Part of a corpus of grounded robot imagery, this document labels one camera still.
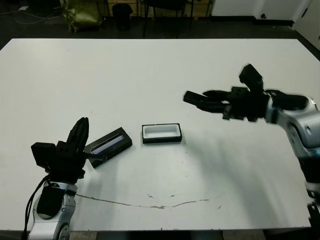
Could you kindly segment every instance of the power cord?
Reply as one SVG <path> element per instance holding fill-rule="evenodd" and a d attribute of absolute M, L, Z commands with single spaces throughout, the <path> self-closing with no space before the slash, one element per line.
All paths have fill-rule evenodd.
<path fill-rule="evenodd" d="M 37 191 L 42 187 L 42 185 L 47 182 L 50 179 L 50 175 L 48 174 L 47 176 L 45 176 L 41 182 L 39 183 L 39 185 L 36 187 L 35 191 L 32 193 L 26 208 L 25 208 L 25 216 L 24 216 L 24 229 L 23 232 L 21 234 L 21 240 L 27 240 L 28 239 L 28 234 L 27 234 L 27 227 L 28 227 L 28 222 L 29 222 L 29 217 L 30 217 L 30 212 L 31 212 L 31 208 L 32 208 L 32 202 L 34 200 L 34 197 L 37 193 Z"/>
<path fill-rule="evenodd" d="M 47 17 L 41 17 L 41 16 L 36 16 L 36 15 L 32 15 L 30 13 L 26 13 L 26 12 L 23 12 L 23 11 L 8 11 L 8 12 L 2 12 L 0 13 L 0 15 L 6 15 L 6 14 L 12 14 L 12 13 L 19 13 L 19 14 L 26 14 L 26 15 L 29 15 L 29 16 L 32 16 L 34 18 L 38 18 L 38 19 L 41 19 L 39 21 L 35 21 L 35 22 L 21 22 L 19 20 L 17 20 L 16 18 L 12 17 L 12 16 L 0 16 L 0 17 L 5 17 L 5 18 L 11 18 L 13 19 L 15 22 L 17 22 L 18 24 L 26 24 L 26 25 L 30 25 L 30 24 L 37 24 L 37 23 L 40 23 L 46 19 L 57 19 L 57 18 L 60 18 L 60 16 L 52 16 L 54 13 L 52 13 L 51 15 L 47 16 Z"/>

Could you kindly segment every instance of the chair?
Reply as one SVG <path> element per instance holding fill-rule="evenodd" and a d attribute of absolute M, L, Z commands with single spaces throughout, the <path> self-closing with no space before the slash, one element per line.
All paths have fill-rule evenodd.
<path fill-rule="evenodd" d="M 194 11 L 194 0 L 144 0 L 144 28 L 143 28 L 143 37 L 146 36 L 147 21 L 149 7 L 153 7 L 153 16 L 156 19 L 156 8 L 167 9 L 175 11 L 175 17 L 178 16 L 178 11 L 182 11 L 181 17 L 184 16 L 186 4 L 191 4 L 191 14 L 190 19 L 192 21 L 193 11 Z"/>

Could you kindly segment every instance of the trash can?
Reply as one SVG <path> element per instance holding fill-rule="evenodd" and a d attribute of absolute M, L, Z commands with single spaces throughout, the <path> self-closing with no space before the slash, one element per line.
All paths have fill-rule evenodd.
<path fill-rule="evenodd" d="M 131 7 L 126 3 L 119 3 L 112 7 L 112 14 L 119 30 L 130 29 L 130 14 L 132 13 Z"/>

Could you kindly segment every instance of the black cable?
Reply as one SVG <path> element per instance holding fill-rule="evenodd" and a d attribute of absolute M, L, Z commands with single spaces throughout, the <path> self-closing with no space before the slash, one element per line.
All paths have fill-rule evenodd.
<path fill-rule="evenodd" d="M 50 178 L 49 174 L 47 176 L 45 176 L 41 182 L 39 183 L 39 185 L 36 187 L 35 191 L 32 193 L 31 197 L 29 198 L 28 203 L 26 204 L 26 208 L 25 208 L 25 215 L 24 215 L 24 229 L 23 232 L 21 234 L 21 240 L 27 240 L 28 239 L 28 234 L 27 234 L 27 227 L 28 227 L 28 222 L 29 222 L 29 217 L 30 217 L 30 212 L 31 212 L 31 208 L 32 208 L 32 202 L 34 200 L 34 197 L 37 193 L 37 191 L 42 187 L 42 185 L 48 181 Z"/>

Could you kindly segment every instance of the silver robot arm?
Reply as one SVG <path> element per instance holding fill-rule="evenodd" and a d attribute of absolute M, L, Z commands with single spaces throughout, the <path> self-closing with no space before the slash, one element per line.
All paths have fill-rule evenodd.
<path fill-rule="evenodd" d="M 309 220 L 320 236 L 320 112 L 310 97 L 305 98 L 303 105 L 304 108 L 300 109 L 283 109 L 271 97 L 264 119 L 267 123 L 281 126 L 286 132 L 305 176 L 306 191 L 314 199 L 307 205 Z"/>
<path fill-rule="evenodd" d="M 63 194 L 59 208 L 52 211 L 50 206 L 44 209 L 38 208 L 38 203 L 42 196 L 39 196 L 34 203 L 33 226 L 29 234 L 29 240 L 68 240 L 70 237 L 70 221 L 76 209 L 75 195 L 77 187 L 74 184 L 62 182 L 45 182 L 43 189 L 51 188 L 53 191 Z"/>
<path fill-rule="evenodd" d="M 86 159 L 105 162 L 101 155 L 87 154 L 84 148 L 89 135 L 89 120 L 82 117 L 74 125 L 66 142 L 36 142 L 31 150 L 36 164 L 49 173 L 31 195 L 25 211 L 23 240 L 69 240 L 70 221 L 76 209 L 75 195 L 78 179 L 85 175 Z M 42 188 L 32 208 L 33 226 L 27 234 L 27 225 L 33 198 Z"/>
<path fill-rule="evenodd" d="M 315 101 L 302 95 L 264 90 L 262 76 L 251 65 L 243 68 L 240 82 L 247 87 L 231 91 L 209 90 L 203 95 L 187 91 L 183 101 L 198 109 L 220 113 L 223 119 L 259 118 L 281 126 L 290 141 L 305 176 L 305 187 L 313 202 L 307 205 L 310 223 L 320 238 L 320 112 Z"/>

